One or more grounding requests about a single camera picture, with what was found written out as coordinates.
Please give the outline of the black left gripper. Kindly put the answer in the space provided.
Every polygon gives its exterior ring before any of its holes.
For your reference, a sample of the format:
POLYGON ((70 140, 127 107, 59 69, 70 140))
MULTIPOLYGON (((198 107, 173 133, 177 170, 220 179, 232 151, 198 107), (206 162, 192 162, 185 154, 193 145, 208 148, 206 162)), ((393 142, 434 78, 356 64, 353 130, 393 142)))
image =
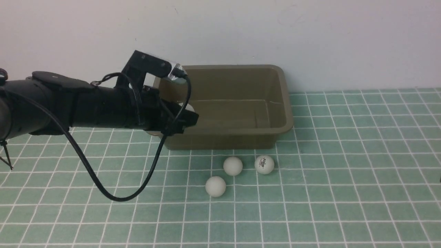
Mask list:
POLYGON ((184 110, 175 120, 182 106, 160 97, 160 91, 151 86, 144 86, 140 91, 141 101, 134 99, 134 92, 129 87, 116 87, 123 99, 117 103, 121 112, 116 114, 116 129, 137 129, 160 132, 166 136, 183 134, 186 128, 197 124, 199 114, 184 110))

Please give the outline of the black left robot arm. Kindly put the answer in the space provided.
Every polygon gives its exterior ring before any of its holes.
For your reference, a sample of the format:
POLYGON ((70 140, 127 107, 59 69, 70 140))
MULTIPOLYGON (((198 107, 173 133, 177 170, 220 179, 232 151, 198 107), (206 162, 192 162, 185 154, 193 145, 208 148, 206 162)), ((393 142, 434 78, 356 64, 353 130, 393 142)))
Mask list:
POLYGON ((63 135, 71 127, 137 129, 182 134, 199 115, 140 88, 140 103, 129 85, 102 87, 50 72, 24 80, 1 77, 1 140, 24 134, 63 135))

